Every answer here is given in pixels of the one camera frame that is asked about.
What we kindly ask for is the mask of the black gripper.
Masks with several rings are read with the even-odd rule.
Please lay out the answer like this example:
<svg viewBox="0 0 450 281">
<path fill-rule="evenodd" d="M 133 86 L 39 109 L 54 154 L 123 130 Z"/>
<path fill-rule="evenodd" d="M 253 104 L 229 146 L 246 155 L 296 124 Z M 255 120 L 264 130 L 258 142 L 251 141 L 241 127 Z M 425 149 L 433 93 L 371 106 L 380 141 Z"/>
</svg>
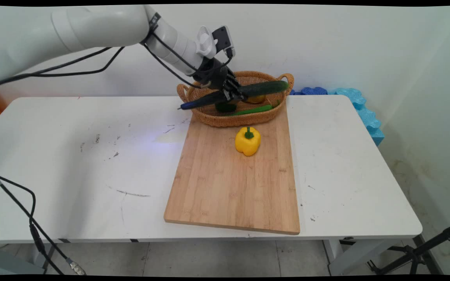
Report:
<svg viewBox="0 0 450 281">
<path fill-rule="evenodd" d="M 236 104 L 245 100 L 245 95 L 241 92 L 241 84 L 236 80 L 236 76 L 227 66 L 232 59 L 222 63 L 218 59 L 208 59 L 204 57 L 198 71 L 192 74 L 192 78 L 208 85 L 208 88 L 221 91 L 225 96 L 225 103 Z"/>
</svg>

